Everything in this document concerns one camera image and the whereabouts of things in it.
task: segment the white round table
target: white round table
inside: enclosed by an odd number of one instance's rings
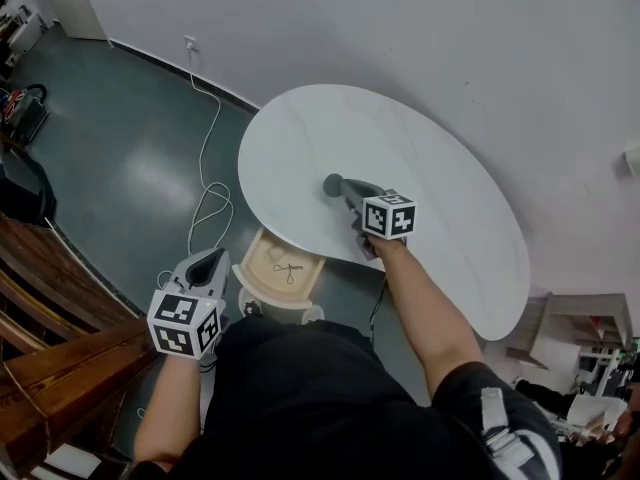
[[[462,144],[401,103],[341,85],[293,89],[251,121],[238,174],[258,220],[309,252],[383,270],[356,245],[354,214],[324,194],[331,173],[416,201],[408,247],[432,279],[483,338],[514,328],[529,293],[527,248],[500,189]]]

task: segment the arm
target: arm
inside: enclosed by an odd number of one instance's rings
[[[476,337],[464,315],[401,242],[368,238],[384,263],[404,332],[422,363],[433,397],[452,370],[483,361]]]
[[[169,471],[200,435],[200,365],[167,356],[136,434],[135,462],[151,461]]]

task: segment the white cable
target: white cable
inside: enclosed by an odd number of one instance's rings
[[[158,285],[158,288],[160,288],[161,290],[164,288],[164,285],[160,281],[160,278],[162,277],[163,274],[173,274],[173,272],[171,272],[171,270],[163,270],[158,274],[158,277],[156,277],[156,283]]]
[[[213,248],[215,249],[220,245],[220,242],[222,242],[224,237],[227,235],[227,231],[229,231],[229,227],[231,226],[231,222],[233,221],[233,214],[235,211],[233,203],[231,202],[231,190],[229,190],[229,187],[227,187],[224,183],[219,181],[214,181],[213,183],[209,183],[208,185],[205,184],[204,182],[204,173],[202,170],[202,157],[204,156],[204,150],[207,148],[207,144],[209,143],[209,138],[211,137],[213,128],[215,127],[216,122],[218,121],[218,116],[220,115],[220,111],[222,110],[222,102],[215,94],[212,94],[209,91],[205,91],[204,89],[200,89],[199,87],[196,86],[193,80],[193,65],[191,62],[191,52],[192,50],[187,48],[187,54],[189,56],[189,79],[191,80],[191,87],[193,87],[195,91],[201,92],[202,94],[206,94],[207,96],[211,96],[214,100],[216,100],[218,102],[218,110],[216,111],[216,115],[214,116],[213,121],[211,122],[211,126],[209,127],[209,131],[207,132],[207,135],[205,135],[204,142],[202,143],[202,148],[200,148],[200,155],[198,156],[198,170],[200,171],[200,185],[202,185],[203,192],[202,192],[202,196],[200,196],[200,202],[198,203],[198,206],[196,206],[196,210],[193,212],[193,217],[191,218],[191,227],[189,228],[189,233],[187,235],[187,254],[189,255],[189,257],[193,256],[193,252],[191,251],[191,240],[193,238],[193,231],[195,230],[195,228],[200,224],[202,224],[203,222],[209,220],[211,217],[215,217],[219,213],[222,213],[227,208],[227,206],[231,208],[227,226],[224,228],[222,235],[220,235],[220,238],[218,238],[218,241],[213,246]],[[215,190],[211,190],[212,187],[215,187],[215,186],[222,187],[224,190],[227,191],[227,195],[223,195],[223,194],[220,194],[219,192],[216,192]],[[214,196],[219,197],[220,199],[223,199],[224,205],[222,205],[222,208],[216,210],[215,212],[212,212],[202,217],[201,219],[198,219],[198,214],[202,209],[202,204],[204,203],[204,200],[207,197],[207,194],[213,194]],[[172,274],[173,272],[171,270],[163,270],[158,274],[156,282],[160,289],[163,288],[163,285],[160,283],[160,277],[162,277],[162,275],[165,273]]]

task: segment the wooden chair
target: wooden chair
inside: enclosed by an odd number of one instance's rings
[[[62,443],[110,444],[124,389],[155,359],[146,322],[51,230],[0,214],[0,468],[28,475]]]

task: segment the floor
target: floor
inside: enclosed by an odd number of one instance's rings
[[[57,225],[91,264],[146,311],[161,270],[187,255],[187,232],[201,195],[197,159],[216,104],[177,75],[107,43],[72,40],[56,27],[20,62],[12,81],[42,83],[51,115],[32,147],[58,199]],[[251,115],[223,102],[205,153],[205,181],[231,189],[235,217],[222,242],[240,262],[259,223],[242,197],[237,155]],[[208,200],[204,212],[217,208]],[[196,231],[193,250],[212,247],[226,226],[214,217]],[[329,320],[368,334],[382,275],[328,261],[312,300]],[[231,274],[226,315],[239,318],[239,283]],[[420,404],[424,375],[389,300],[376,317],[376,351],[389,372]],[[297,314],[278,318],[295,320]],[[159,365],[130,394],[115,436],[129,455]],[[214,372],[203,375],[203,402]]]

